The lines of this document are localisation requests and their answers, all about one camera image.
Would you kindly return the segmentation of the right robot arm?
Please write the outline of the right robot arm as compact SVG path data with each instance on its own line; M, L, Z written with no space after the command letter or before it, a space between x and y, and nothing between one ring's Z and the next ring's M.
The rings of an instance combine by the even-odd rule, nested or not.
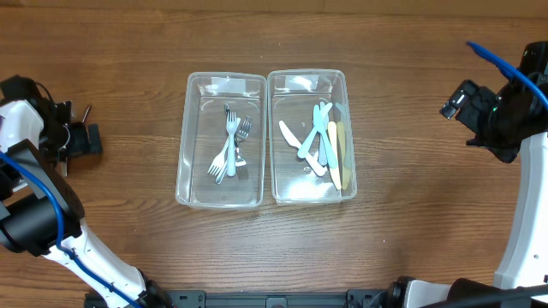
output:
M474 133L468 146L499 161L521 160L519 194L503 259L486 285L466 278L451 284L402 276L372 298L371 307L545 307L547 305L547 43L527 44L514 67L469 41L507 83L493 92L464 80L440 110Z

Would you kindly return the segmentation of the light blue plastic knife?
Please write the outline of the light blue plastic knife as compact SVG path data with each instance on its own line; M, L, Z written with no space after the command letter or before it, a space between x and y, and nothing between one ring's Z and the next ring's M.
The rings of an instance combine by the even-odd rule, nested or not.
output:
M297 156L299 158L304 158L306 156L306 154L309 153L310 147L312 145L312 142L313 142L316 134L317 134L317 132L313 127L312 130L310 131L310 133L308 134L308 136L306 137L305 141L301 144L301 148L297 152Z

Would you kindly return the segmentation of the silver metal fork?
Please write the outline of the silver metal fork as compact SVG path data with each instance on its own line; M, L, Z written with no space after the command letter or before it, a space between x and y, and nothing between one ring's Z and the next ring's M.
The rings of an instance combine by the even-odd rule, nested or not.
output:
M240 144L246 140L252 126L253 118L249 115L246 115L243 121L239 119L239 127L235 133L235 168L236 174L240 181L246 180L248 178L247 162L241 154Z

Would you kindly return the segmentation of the yellow plastic knife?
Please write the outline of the yellow plastic knife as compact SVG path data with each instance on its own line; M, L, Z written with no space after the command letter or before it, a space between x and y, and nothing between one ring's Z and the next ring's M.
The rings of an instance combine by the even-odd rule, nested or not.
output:
M338 150L337 150L337 125L334 121L330 121L327 127L329 140L331 142L331 149L335 158L336 163L338 163ZM337 190L342 188L341 176L339 167L330 168L331 179Z

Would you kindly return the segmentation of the white plastic knife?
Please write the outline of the white plastic knife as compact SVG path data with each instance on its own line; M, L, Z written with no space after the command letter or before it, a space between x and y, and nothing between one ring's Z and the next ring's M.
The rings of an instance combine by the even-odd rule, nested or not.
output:
M293 133L290 131L290 129L287 127L284 121L278 122L280 131L287 141L287 143L299 150L301 148L301 142L293 135ZM327 168L323 167L319 164L318 160L312 156L311 154L306 154L304 159L308 162L309 167L313 170L313 172L318 176L322 177L325 175Z

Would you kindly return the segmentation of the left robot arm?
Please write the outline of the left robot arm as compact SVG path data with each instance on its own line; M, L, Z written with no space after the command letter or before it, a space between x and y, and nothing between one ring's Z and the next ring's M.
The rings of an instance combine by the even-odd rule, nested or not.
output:
M18 74L1 83L1 244L70 270L95 291L88 307L171 307L171 297L123 262L90 229L85 210L64 180L71 158L100 155L98 125L75 120L70 101Z

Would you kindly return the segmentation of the pale grey plastic knife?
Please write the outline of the pale grey plastic knife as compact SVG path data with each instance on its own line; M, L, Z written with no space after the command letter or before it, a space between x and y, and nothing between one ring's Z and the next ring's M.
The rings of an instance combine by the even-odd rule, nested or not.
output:
M330 104L326 103L324 101L324 99L321 99L320 104L319 104L319 108L320 108L321 114L324 116L323 117L324 129L327 129L327 125L328 125L328 122L329 122ZM323 141L323 138L319 139L319 157L318 157L318 160L319 160L319 164L321 166L326 166L328 164L328 160L327 160L326 153L325 153L325 142Z

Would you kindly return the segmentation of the white plastic fork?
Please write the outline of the white plastic fork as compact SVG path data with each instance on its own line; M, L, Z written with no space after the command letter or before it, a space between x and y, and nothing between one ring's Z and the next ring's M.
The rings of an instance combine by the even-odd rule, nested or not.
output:
M214 157L207 173L209 175L219 175L221 173L221 169L226 162L225 154L228 150L229 145L229 135L225 141L225 145L223 146L223 149Z
M236 173L235 167L235 133L238 128L237 116L234 111L230 111L227 117L226 130L229 135L229 145L227 152L227 176L233 177Z

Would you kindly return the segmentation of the mint green plastic knife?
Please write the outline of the mint green plastic knife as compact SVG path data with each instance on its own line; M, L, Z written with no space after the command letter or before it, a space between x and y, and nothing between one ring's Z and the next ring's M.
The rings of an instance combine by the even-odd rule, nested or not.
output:
M334 169L338 166L338 161L335 158L334 151L332 150L331 142L327 133L327 128L324 124L324 118L329 114L332 103L327 103L324 107L315 105L313 108L313 127L317 133L320 134L325 146L325 157L330 168Z

